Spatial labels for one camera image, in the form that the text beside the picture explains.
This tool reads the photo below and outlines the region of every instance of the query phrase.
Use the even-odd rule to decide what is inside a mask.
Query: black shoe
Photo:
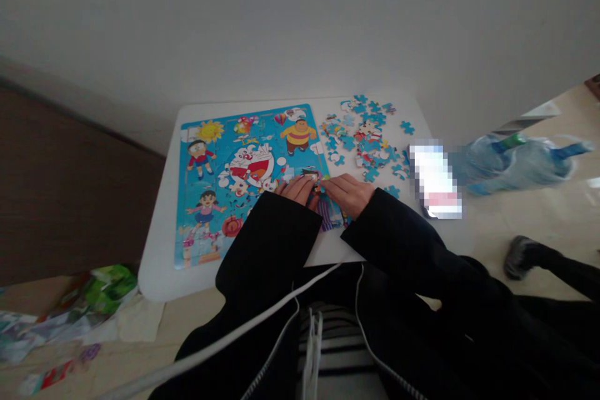
[[[511,247],[504,260],[504,274],[512,280],[522,280],[527,276],[527,273],[534,267],[527,258],[526,253],[531,252],[532,244],[539,242],[529,239],[525,236],[517,236],[511,242]]]

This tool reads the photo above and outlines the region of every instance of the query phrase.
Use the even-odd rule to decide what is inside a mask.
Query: smartphone
[[[437,139],[420,139],[408,147],[415,191],[429,219],[461,219],[463,201],[448,154]]]

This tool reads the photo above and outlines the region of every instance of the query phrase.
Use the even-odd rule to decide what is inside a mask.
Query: black sleeve
[[[447,303],[504,296],[494,279],[448,251],[420,214],[382,189],[375,191],[358,220],[341,237],[367,261],[417,294]]]
[[[299,203],[264,192],[225,255],[216,286],[227,301],[256,293],[289,291],[317,238],[322,218]]]

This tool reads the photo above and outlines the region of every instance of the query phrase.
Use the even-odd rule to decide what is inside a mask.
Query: plastic water bottle
[[[449,155],[450,163],[460,184],[475,184],[496,178],[508,169],[513,156],[507,150],[525,142],[526,137],[521,133],[502,141],[495,134],[487,134],[467,145],[461,152]]]
[[[555,186],[568,180],[575,171],[571,157],[594,150],[589,141],[555,148],[548,140],[530,139],[514,153],[514,164],[496,179],[468,187],[475,195],[489,195],[494,191],[522,191]]]

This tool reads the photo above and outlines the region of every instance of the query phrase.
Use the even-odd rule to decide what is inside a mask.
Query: wooden cabinet
[[[139,260],[163,166],[0,87],[0,286]]]

